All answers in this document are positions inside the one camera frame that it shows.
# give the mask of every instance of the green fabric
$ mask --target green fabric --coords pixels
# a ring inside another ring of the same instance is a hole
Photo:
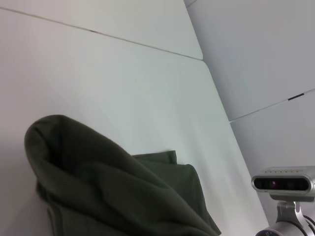
[[[49,116],[25,149],[57,236],[217,236],[191,165],[175,151],[131,156],[87,126]]]

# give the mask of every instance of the folded cloth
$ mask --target folded cloth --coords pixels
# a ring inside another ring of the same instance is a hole
[[[217,236],[201,185],[175,151],[131,156],[65,116],[27,131],[25,149],[56,236]]]

